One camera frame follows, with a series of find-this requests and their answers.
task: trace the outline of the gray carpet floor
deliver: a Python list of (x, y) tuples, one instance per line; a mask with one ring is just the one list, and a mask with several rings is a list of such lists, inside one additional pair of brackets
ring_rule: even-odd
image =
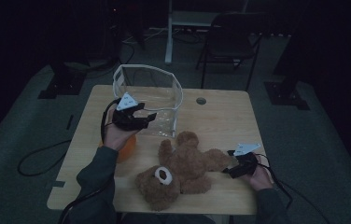
[[(179, 38), (194, 40), (189, 35)], [(160, 67), (174, 73), (184, 89), (198, 89), (201, 71), (196, 71), (194, 66), (202, 44), (175, 41), (173, 63), (166, 65), (165, 42), (165, 38), (151, 38), (147, 40), (146, 50), (132, 44), (135, 53), (130, 63)], [(287, 42), (287, 38), (279, 36), (262, 40), (249, 90), (266, 153), (278, 178), (315, 204), (330, 223), (351, 223), (351, 160), (316, 99), (314, 89), (305, 83), (297, 85), (302, 99), (311, 108), (298, 110), (295, 106), (272, 105), (264, 88), (265, 81), (283, 79), (273, 76), (273, 70)], [(132, 48), (124, 46), (122, 60), (126, 61), (132, 52)], [(204, 87), (241, 91), (248, 69), (249, 62), (236, 71), (229, 65), (210, 65)], [(0, 223), (57, 222), (61, 212), (49, 210), (46, 203), (61, 165), (43, 175), (25, 177), (17, 172), (18, 162), (34, 149), (71, 139), (91, 88), (112, 83), (112, 71), (91, 72), (80, 95), (38, 100), (39, 93), (48, 86), (52, 76), (48, 66), (33, 76), (0, 124)], [(74, 119), (67, 128), (70, 116)], [(28, 160), (22, 169), (38, 172), (56, 161), (67, 147), (64, 144), (44, 151)], [(292, 190), (289, 192), (294, 203), (288, 214), (294, 223), (325, 223), (309, 203)], [(286, 202), (287, 198), (279, 193)], [(234, 222), (254, 223), (254, 217), (239, 216)]]

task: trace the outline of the teddy bear leg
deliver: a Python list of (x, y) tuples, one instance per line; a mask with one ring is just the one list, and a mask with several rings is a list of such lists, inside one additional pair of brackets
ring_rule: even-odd
[(159, 147), (159, 164), (164, 165), (173, 153), (172, 143), (169, 139), (161, 141)]
[(211, 180), (207, 176), (202, 176), (193, 180), (187, 180), (181, 184), (181, 193), (183, 194), (206, 193), (210, 189)]

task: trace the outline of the sleeve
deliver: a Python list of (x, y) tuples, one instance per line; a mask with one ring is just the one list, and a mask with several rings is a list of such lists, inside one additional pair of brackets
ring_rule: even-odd
[(290, 224), (286, 207), (275, 189), (262, 189), (257, 194), (257, 224)]
[(112, 201), (115, 193), (114, 172), (118, 152), (109, 147), (99, 147), (92, 162), (77, 175), (81, 186), (78, 198), (88, 195), (104, 185), (104, 191), (74, 206), (68, 214), (68, 222), (114, 223), (116, 211)]

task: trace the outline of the brown teddy bear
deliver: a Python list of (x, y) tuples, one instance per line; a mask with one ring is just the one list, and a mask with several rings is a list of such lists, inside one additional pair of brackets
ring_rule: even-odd
[(198, 150), (198, 136), (183, 132), (176, 138), (173, 149), (169, 139), (159, 148), (160, 165), (153, 166), (137, 175), (136, 186), (154, 211), (169, 208), (180, 193), (205, 193), (211, 188), (206, 171), (223, 171), (232, 158), (219, 149), (205, 152)]

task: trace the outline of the teddy bear snout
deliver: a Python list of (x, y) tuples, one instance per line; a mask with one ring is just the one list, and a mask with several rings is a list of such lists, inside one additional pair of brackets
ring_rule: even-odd
[(170, 171), (164, 167), (161, 166), (155, 171), (155, 177), (159, 179), (161, 184), (163, 185), (169, 185), (173, 181), (173, 176), (170, 173)]

